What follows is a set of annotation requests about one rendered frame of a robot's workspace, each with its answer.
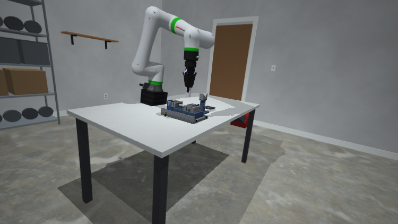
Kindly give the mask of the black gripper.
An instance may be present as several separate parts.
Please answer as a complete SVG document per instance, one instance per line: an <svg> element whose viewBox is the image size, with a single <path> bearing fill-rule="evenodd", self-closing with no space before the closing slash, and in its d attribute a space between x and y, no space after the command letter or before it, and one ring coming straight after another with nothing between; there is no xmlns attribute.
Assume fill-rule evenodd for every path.
<svg viewBox="0 0 398 224"><path fill-rule="evenodd" d="M184 82L185 82L185 87L186 89L186 97L191 97L191 88L193 87L196 72L195 72L195 67L196 67L196 62L192 61L185 61L185 71L183 72L184 75Z"/></svg>

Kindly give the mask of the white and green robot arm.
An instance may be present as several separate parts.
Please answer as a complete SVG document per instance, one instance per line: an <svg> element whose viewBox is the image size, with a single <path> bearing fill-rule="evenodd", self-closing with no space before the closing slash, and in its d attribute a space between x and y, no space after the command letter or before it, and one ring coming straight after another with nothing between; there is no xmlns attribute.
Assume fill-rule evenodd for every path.
<svg viewBox="0 0 398 224"><path fill-rule="evenodd" d="M139 85L143 86L143 89L155 92L163 92L162 83L165 67L160 63L149 62L149 59L160 27L184 37L184 59L186 61L198 61L199 47L209 49L215 42L214 35L211 32L198 29L181 18L166 13L155 6L148 7L145 11L141 40L131 68L136 75L148 76L149 82Z"/></svg>

